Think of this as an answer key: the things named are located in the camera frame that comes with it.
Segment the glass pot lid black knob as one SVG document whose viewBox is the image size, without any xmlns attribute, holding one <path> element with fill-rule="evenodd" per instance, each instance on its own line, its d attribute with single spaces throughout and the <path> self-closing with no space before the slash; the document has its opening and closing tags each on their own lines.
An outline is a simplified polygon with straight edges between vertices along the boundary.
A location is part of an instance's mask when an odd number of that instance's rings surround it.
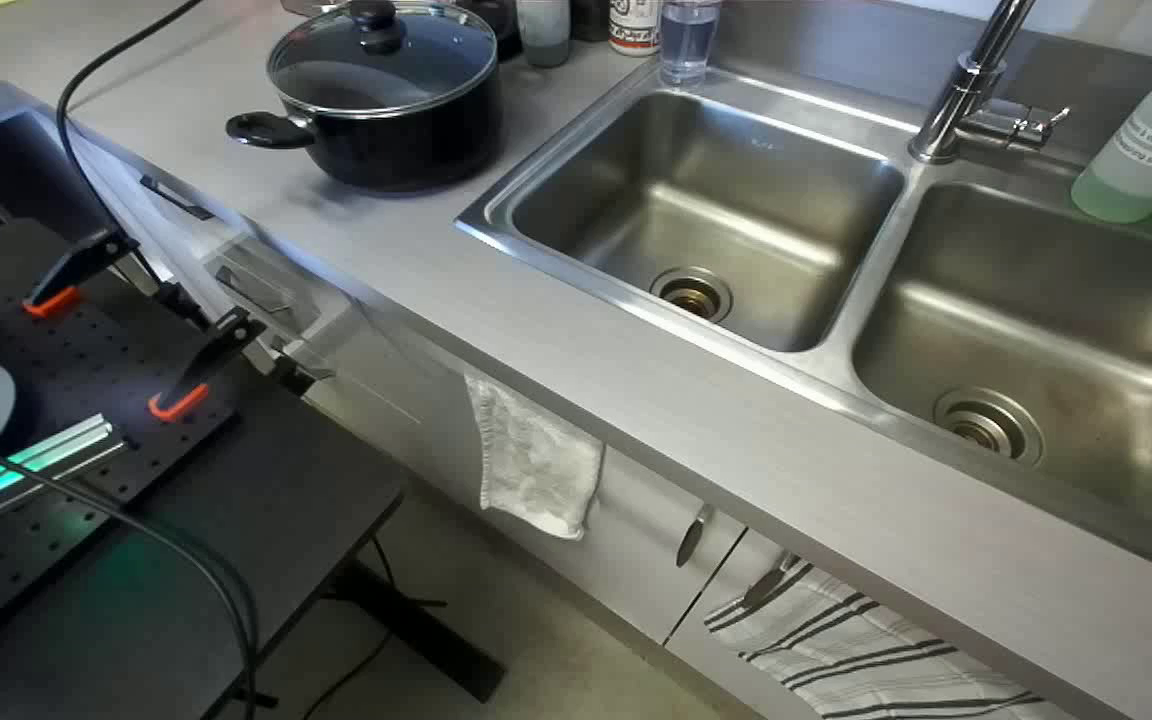
<svg viewBox="0 0 1152 720">
<path fill-rule="evenodd" d="M 347 0 L 276 40 L 272 89 L 318 117 L 403 121 L 436 108 L 502 108 L 498 31 L 452 2 Z"/>
</svg>

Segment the black cooking pot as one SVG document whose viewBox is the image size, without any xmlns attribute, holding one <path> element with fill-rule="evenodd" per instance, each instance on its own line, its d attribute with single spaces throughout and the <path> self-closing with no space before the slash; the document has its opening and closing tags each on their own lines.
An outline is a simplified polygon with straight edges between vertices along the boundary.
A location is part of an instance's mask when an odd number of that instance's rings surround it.
<svg viewBox="0 0 1152 720">
<path fill-rule="evenodd" d="M 472 102 L 403 121 L 336 121 L 284 98 L 280 110 L 236 110 L 223 131 L 254 149 L 306 149 L 339 183 L 416 195 L 483 170 L 502 155 L 505 110 Z"/>
</svg>

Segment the white hanging dish towel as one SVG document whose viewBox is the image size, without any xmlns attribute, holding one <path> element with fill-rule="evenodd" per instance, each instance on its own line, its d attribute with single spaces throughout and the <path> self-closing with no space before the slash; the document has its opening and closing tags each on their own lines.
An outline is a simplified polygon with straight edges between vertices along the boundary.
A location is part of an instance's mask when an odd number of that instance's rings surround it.
<svg viewBox="0 0 1152 720">
<path fill-rule="evenodd" d="M 602 444 L 479 373 L 463 386 L 479 427 L 479 503 L 578 542 L 602 493 Z"/>
</svg>

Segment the stainless steel double sink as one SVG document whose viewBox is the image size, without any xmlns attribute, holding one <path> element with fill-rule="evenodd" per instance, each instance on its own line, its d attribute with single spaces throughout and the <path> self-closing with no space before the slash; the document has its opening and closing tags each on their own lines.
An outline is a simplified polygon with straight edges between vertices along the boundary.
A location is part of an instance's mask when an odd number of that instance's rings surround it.
<svg viewBox="0 0 1152 720">
<path fill-rule="evenodd" d="M 1048 159 L 640 68 L 461 226 L 1152 558 L 1152 220 L 1076 216 Z"/>
</svg>

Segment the grey cup on counter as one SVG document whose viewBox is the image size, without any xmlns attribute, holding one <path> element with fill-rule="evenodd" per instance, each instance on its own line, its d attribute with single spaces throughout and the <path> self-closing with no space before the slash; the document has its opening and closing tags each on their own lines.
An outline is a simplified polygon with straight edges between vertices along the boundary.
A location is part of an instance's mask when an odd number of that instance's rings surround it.
<svg viewBox="0 0 1152 720">
<path fill-rule="evenodd" d="M 574 10 L 567 0 L 517 0 L 520 45 L 534 68 L 567 61 Z"/>
</svg>

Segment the white patterned jar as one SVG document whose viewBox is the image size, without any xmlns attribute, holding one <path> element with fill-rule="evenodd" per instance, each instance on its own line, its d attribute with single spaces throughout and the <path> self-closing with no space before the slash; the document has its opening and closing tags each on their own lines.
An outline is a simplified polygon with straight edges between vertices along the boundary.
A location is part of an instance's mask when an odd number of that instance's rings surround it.
<svg viewBox="0 0 1152 720">
<path fill-rule="evenodd" d="M 608 0 L 608 45 L 647 56 L 662 45 L 662 0 Z"/>
</svg>

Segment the black orange clamp front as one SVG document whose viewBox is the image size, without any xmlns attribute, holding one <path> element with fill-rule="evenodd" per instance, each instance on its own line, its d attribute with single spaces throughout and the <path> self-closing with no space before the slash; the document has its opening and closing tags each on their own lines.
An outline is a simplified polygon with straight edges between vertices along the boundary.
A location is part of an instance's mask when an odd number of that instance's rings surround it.
<svg viewBox="0 0 1152 720">
<path fill-rule="evenodd" d="M 223 313 L 209 331 L 205 345 L 171 373 L 171 380 L 145 399 L 157 425 L 180 425 L 213 394 L 213 377 L 236 359 L 257 336 L 265 320 L 248 315 L 246 307 Z"/>
</svg>

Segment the black orange clamp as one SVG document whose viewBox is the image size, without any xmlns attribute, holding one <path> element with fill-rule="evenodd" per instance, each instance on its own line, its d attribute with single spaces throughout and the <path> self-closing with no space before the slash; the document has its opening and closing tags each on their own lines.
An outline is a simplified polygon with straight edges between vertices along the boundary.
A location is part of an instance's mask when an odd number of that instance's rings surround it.
<svg viewBox="0 0 1152 720">
<path fill-rule="evenodd" d="M 171 373 L 171 380 L 145 399 L 157 425 L 180 425 L 213 394 L 213 377 L 236 359 L 257 336 L 265 320 L 248 315 L 246 307 L 223 313 L 209 331 L 205 345 Z"/>
<path fill-rule="evenodd" d="M 31 320 L 54 320 L 63 315 L 74 305 L 84 301 L 79 283 L 100 277 L 103 267 L 111 267 L 116 261 L 125 261 L 129 251 L 136 251 L 136 238 L 129 230 L 100 230 L 84 243 L 74 243 L 36 283 L 31 292 L 22 301 L 22 307 Z"/>
</svg>

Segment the clear plastic water bottle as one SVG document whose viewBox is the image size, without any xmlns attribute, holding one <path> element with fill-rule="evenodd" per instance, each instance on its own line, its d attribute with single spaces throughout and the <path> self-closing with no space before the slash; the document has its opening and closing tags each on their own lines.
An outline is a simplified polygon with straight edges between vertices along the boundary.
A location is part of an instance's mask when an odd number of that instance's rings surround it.
<svg viewBox="0 0 1152 720">
<path fill-rule="evenodd" d="M 666 0 L 662 7 L 662 73 L 673 80 L 707 68 L 725 0 Z"/>
</svg>

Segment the striped hanging dish towel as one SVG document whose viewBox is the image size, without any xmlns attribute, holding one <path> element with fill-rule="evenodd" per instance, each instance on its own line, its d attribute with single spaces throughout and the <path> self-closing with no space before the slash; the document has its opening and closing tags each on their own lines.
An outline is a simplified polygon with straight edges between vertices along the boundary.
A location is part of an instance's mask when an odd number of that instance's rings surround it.
<svg viewBox="0 0 1152 720">
<path fill-rule="evenodd" d="M 821 720 L 1074 720 L 760 533 L 716 570 L 701 628 L 778 701 L 806 701 Z"/>
</svg>

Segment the black perforated robot table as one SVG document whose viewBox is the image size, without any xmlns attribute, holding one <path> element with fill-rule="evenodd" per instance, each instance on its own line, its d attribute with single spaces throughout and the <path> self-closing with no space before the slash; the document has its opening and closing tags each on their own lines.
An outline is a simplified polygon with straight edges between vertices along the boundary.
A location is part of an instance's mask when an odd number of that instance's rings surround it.
<svg viewBox="0 0 1152 720">
<path fill-rule="evenodd" d="M 0 83 L 0 183 L 42 190 L 49 108 Z M 205 345 L 125 267 L 63 315 L 22 301 L 100 230 L 0 200 L 0 373 L 43 463 L 0 456 L 0 720 L 205 720 L 387 520 L 403 471 L 246 356 L 205 407 L 145 407 Z"/>
</svg>

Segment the chrome sink faucet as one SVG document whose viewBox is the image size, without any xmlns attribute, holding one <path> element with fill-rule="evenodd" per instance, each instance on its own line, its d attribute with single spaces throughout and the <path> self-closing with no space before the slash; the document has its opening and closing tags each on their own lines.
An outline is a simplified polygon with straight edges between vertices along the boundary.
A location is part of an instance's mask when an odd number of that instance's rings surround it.
<svg viewBox="0 0 1152 720">
<path fill-rule="evenodd" d="M 956 56 L 929 117 L 909 140 L 909 155 L 923 165 L 948 165 L 959 144 L 1039 152 L 1069 121 L 1069 108 L 1032 108 L 995 93 L 1008 49 L 1017 45 L 1036 0 L 995 0 L 980 35 Z"/>
</svg>

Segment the black orange clamp rear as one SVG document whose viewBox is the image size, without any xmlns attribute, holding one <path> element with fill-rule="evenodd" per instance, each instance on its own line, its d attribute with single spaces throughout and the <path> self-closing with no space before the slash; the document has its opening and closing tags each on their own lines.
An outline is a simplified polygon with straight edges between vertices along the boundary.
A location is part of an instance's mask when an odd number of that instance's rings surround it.
<svg viewBox="0 0 1152 720">
<path fill-rule="evenodd" d="M 54 320 L 63 315 L 74 305 L 84 301 L 79 283 L 100 277 L 103 267 L 111 267 L 116 261 L 125 261 L 129 251 L 136 251 L 136 238 L 129 230 L 100 230 L 84 243 L 74 243 L 36 283 L 31 292 L 22 301 L 22 307 L 31 320 Z"/>
</svg>

